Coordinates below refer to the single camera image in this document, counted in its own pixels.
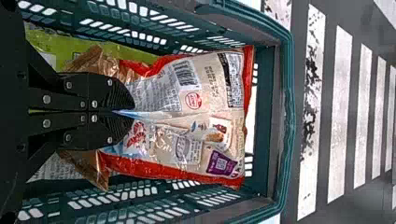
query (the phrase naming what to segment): plastic food package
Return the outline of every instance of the plastic food package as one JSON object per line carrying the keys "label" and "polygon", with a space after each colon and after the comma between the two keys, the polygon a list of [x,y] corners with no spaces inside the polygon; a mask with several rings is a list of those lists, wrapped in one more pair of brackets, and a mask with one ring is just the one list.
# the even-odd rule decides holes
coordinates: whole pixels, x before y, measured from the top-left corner
{"label": "plastic food package", "polygon": [[247,46],[162,56],[148,66],[114,60],[100,47],[92,47],[66,71],[119,78],[134,97],[136,108],[118,112],[135,118],[123,141],[85,155],[86,161],[95,157],[91,166],[96,171],[107,168],[138,177],[191,179],[239,188],[245,172],[245,117],[253,55],[254,48]]}

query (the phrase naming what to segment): bolt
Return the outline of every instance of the bolt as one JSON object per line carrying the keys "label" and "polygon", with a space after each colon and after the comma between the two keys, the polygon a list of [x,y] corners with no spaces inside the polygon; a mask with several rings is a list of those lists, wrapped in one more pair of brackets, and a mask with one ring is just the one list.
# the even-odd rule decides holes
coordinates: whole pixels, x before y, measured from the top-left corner
{"label": "bolt", "polygon": [[71,82],[66,82],[66,88],[68,90],[72,89],[73,88],[73,84]]}
{"label": "bolt", "polygon": [[44,119],[43,128],[49,128],[49,127],[50,127],[50,120],[49,119]]}
{"label": "bolt", "polygon": [[23,153],[26,150],[26,145],[25,144],[21,144],[17,146],[17,151],[19,153]]}
{"label": "bolt", "polygon": [[45,105],[49,105],[50,104],[50,96],[44,95],[43,96],[43,102],[44,102]]}
{"label": "bolt", "polygon": [[65,140],[66,142],[70,142],[70,140],[72,140],[72,135],[71,135],[70,133],[68,133],[68,134],[64,137],[64,140]]}
{"label": "bolt", "polygon": [[98,107],[98,102],[97,102],[97,101],[92,101],[92,107],[93,107],[93,108]]}
{"label": "bolt", "polygon": [[20,79],[26,79],[26,73],[23,72],[23,71],[19,71],[17,73],[17,77],[20,78]]}
{"label": "bolt", "polygon": [[96,115],[92,115],[91,121],[92,121],[93,123],[96,123],[96,121],[98,121],[98,117],[97,117]]}

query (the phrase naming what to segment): black mount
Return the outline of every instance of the black mount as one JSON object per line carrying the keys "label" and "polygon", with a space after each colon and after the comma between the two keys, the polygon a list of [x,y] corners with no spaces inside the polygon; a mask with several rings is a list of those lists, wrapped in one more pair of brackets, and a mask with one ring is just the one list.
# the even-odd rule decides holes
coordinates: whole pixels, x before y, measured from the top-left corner
{"label": "black mount", "polygon": [[55,150],[117,144],[133,120],[119,80],[91,73],[57,74],[25,39],[15,0],[0,0],[0,223],[15,219],[26,181]]}

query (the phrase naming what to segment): purple label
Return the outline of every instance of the purple label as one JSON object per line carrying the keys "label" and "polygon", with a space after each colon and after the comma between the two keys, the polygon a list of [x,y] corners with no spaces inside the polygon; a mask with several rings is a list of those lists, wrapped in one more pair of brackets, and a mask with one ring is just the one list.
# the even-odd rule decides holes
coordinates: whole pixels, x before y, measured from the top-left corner
{"label": "purple label", "polygon": [[237,161],[232,161],[219,152],[213,151],[206,172],[212,175],[230,175],[237,163]]}

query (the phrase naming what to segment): shopping basket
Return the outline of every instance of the shopping basket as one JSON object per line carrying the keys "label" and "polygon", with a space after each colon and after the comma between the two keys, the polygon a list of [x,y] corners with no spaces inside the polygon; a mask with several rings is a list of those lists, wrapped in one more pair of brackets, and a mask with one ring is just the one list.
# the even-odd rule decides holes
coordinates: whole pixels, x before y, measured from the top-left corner
{"label": "shopping basket", "polygon": [[156,55],[256,47],[254,151],[238,190],[190,180],[110,178],[27,185],[20,222],[258,222],[285,205],[295,134],[293,39],[260,11],[234,0],[22,0],[24,20],[72,36]]}

